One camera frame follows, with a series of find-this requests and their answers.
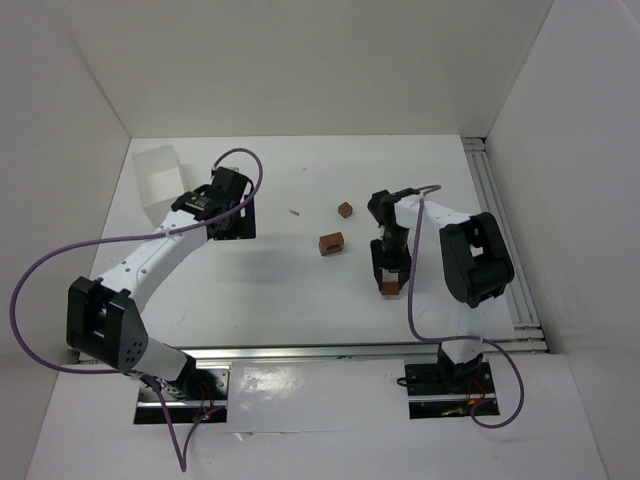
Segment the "notched brown wood block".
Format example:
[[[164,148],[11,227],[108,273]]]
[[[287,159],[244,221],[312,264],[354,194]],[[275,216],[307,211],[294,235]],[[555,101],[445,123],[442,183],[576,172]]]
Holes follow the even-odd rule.
[[[398,282],[383,282],[380,293],[383,296],[396,296],[401,292],[401,286]]]

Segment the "U-shaped brown wood block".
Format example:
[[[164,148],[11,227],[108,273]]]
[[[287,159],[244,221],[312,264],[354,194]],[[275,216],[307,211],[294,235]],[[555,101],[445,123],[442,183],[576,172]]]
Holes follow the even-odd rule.
[[[344,248],[344,237],[341,232],[326,234],[319,237],[319,251],[331,248],[333,246],[342,246]]]

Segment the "white perforated plastic box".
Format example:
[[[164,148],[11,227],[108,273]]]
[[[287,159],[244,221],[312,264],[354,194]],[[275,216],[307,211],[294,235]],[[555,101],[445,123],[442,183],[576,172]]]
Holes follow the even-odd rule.
[[[132,161],[142,209],[159,226],[187,190],[179,157],[173,146],[166,145],[134,153]]]

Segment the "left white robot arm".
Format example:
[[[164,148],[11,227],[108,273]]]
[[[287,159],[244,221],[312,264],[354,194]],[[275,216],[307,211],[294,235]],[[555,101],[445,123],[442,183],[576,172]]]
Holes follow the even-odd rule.
[[[122,374],[153,377],[178,398],[213,393],[216,378],[191,355],[151,338],[142,313],[173,270],[208,241],[255,237],[253,190],[249,177],[215,169],[210,183],[171,204],[156,238],[98,278],[75,280],[68,291],[68,344]]]

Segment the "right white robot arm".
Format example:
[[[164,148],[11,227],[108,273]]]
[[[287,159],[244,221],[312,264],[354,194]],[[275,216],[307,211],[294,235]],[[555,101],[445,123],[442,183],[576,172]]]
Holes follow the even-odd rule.
[[[480,372],[490,314],[515,271],[495,217],[488,212],[457,212],[428,201],[426,195],[437,189],[433,185],[374,193],[367,209],[381,236],[370,242],[370,250],[379,292],[397,295],[408,286],[407,300],[412,303],[420,240],[428,235],[436,242],[445,286],[458,302],[450,321],[453,333],[424,337],[413,320],[409,326],[416,339],[438,346],[435,372],[419,380],[459,393]]]

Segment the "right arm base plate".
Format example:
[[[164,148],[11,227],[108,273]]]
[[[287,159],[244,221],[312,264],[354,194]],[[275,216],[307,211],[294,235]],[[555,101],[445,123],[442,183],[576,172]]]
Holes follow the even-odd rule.
[[[447,376],[437,364],[408,364],[405,375],[396,383],[407,389],[409,396],[452,396],[495,393],[491,368],[483,362],[474,371],[458,377]]]

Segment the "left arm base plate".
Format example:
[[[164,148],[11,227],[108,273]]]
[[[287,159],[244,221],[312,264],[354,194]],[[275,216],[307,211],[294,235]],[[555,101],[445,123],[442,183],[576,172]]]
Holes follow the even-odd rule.
[[[229,372],[226,369],[201,369],[187,367],[176,380],[169,381],[155,377],[162,398],[167,403],[213,405],[226,401],[228,395]]]

